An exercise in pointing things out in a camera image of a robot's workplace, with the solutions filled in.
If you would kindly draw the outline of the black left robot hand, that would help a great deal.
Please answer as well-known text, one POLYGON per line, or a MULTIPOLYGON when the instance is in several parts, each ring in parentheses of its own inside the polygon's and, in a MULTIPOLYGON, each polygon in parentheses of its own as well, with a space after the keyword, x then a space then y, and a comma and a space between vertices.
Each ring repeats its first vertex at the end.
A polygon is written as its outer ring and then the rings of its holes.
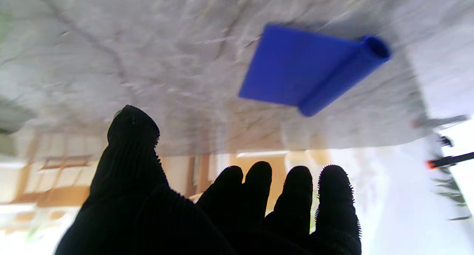
POLYGON ((292 168, 266 214, 272 169, 256 162, 243 174, 225 168, 194 203, 173 190, 155 147, 160 131, 125 105, 108 130, 90 193, 59 241, 56 255, 360 255, 353 188, 338 165, 318 180, 310 233, 313 177, 292 168))

